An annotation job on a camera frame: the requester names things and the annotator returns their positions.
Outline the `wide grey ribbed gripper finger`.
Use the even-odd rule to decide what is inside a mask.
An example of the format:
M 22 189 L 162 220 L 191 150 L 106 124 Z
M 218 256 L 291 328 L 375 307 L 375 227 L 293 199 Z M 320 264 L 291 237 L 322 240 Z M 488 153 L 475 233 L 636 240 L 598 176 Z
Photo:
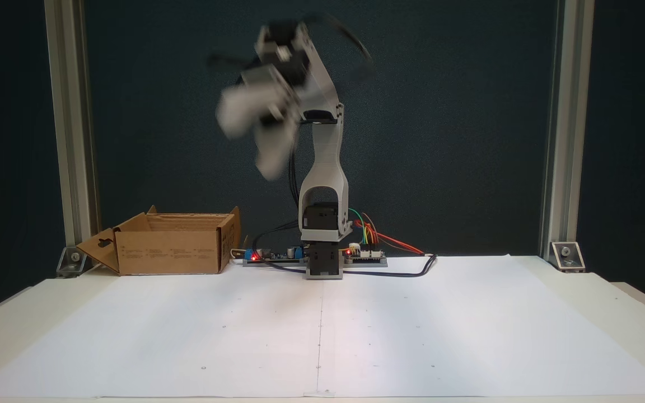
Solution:
M 297 143 L 299 123 L 297 120 L 278 121 L 269 126 L 254 127 L 254 140 L 258 146 L 255 166 L 267 180 L 277 180 L 289 160 L 289 154 Z

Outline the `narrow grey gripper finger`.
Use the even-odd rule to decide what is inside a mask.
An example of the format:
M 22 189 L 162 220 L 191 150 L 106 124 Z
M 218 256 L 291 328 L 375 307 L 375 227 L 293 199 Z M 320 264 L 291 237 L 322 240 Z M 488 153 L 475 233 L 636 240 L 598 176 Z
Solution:
M 228 139 L 243 136 L 254 123 L 270 114 L 278 104 L 278 90 L 273 85 L 235 85 L 223 89 L 218 100 L 218 126 Z

